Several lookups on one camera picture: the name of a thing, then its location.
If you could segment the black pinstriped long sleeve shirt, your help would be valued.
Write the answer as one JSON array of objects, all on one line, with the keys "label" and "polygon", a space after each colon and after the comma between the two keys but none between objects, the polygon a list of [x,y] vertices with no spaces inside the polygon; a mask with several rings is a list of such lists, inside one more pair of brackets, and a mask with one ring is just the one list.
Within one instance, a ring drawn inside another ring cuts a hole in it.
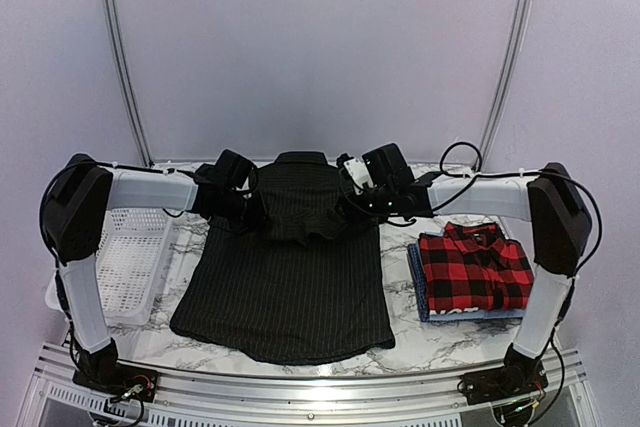
[{"label": "black pinstriped long sleeve shirt", "polygon": [[379,227],[338,214],[348,189],[321,152],[285,152],[261,167],[269,226],[234,234],[211,222],[171,331],[280,365],[393,348]]}]

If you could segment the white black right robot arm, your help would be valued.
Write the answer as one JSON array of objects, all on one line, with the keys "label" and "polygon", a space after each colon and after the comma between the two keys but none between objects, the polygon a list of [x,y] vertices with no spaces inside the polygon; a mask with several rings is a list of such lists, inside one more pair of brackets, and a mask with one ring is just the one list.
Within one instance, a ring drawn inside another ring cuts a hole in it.
[{"label": "white black right robot arm", "polygon": [[541,359],[571,304],[579,270],[590,259],[585,248],[601,229],[590,193],[560,163],[509,173],[450,173],[415,176],[403,160],[337,160],[342,177],[339,211],[352,222],[373,218],[434,218],[451,215],[504,216],[530,224],[534,245],[532,292],[523,319],[497,368],[466,373],[459,391],[471,405],[545,389]]}]

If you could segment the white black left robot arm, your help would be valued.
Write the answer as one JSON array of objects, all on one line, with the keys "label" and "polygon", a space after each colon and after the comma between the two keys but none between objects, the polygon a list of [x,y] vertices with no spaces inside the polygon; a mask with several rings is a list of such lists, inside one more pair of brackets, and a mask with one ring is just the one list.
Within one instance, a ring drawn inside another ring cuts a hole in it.
[{"label": "white black left robot arm", "polygon": [[62,312],[69,322],[74,382],[127,396],[150,395],[157,374],[120,363],[101,303],[97,251],[108,211],[142,208],[221,218],[232,232],[268,222],[255,164],[230,150],[194,171],[134,167],[74,155],[51,179],[39,207],[42,240],[55,262]]}]

